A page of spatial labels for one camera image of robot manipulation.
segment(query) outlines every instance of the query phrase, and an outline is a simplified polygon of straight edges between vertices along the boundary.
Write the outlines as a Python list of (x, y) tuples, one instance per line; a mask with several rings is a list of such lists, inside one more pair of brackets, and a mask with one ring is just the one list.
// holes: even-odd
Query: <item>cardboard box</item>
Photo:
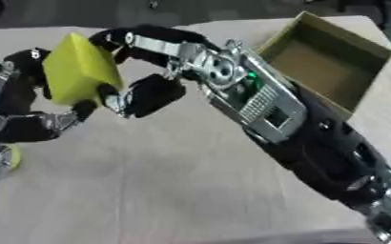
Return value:
[(309, 12), (301, 13), (257, 51), (344, 119), (391, 57), (391, 50)]

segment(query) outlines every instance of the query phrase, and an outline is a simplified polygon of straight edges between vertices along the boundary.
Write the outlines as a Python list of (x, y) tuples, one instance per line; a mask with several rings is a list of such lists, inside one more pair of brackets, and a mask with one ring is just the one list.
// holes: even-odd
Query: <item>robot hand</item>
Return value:
[[(195, 80), (210, 103), (280, 165), (318, 193), (363, 214), (376, 237), (391, 243), (391, 168), (384, 158), (321, 100), (259, 55), (234, 40), (221, 49), (197, 33), (153, 26), (105, 30), (92, 41), (117, 51), (117, 63), (133, 57), (164, 67), (157, 83)], [(105, 105), (130, 115), (127, 108), (137, 96), (110, 94)], [(180, 96), (170, 97), (165, 101)]]
[(84, 121), (96, 108), (92, 101), (75, 104), (60, 114), (33, 112), (34, 90), (50, 98), (42, 61), (49, 51), (34, 49), (12, 54), (0, 63), (0, 177), (9, 167), (11, 151), (4, 143), (37, 142), (57, 138)]

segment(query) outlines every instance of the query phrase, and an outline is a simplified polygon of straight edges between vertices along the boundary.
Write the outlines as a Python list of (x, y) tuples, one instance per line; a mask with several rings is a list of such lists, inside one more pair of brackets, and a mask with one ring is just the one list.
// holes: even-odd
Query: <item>yellow foam cube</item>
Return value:
[(67, 35), (43, 62), (51, 100), (72, 106), (82, 100), (99, 102), (96, 88), (103, 83), (121, 90), (123, 83), (113, 57), (86, 37)]

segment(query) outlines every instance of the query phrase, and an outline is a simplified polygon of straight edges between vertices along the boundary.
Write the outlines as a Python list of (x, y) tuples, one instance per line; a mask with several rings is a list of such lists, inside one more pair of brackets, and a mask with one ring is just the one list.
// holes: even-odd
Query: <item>white table surface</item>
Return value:
[[(328, 19), (391, 48), (365, 17)], [(217, 44), (236, 38), (255, 45), (289, 21), (185, 29)], [(52, 49), (70, 31), (89, 36), (98, 30), (0, 30), (0, 59), (22, 49)], [(158, 69), (132, 61), (120, 71), (132, 81)], [(53, 109), (46, 101), (37, 107)], [(351, 123), (391, 164), (391, 60)], [(194, 84), (153, 116), (123, 120), (99, 110), (60, 139), (22, 148), (22, 168), (0, 182), (0, 244), (239, 243), (232, 240), (362, 227), (356, 213), (283, 170)]]

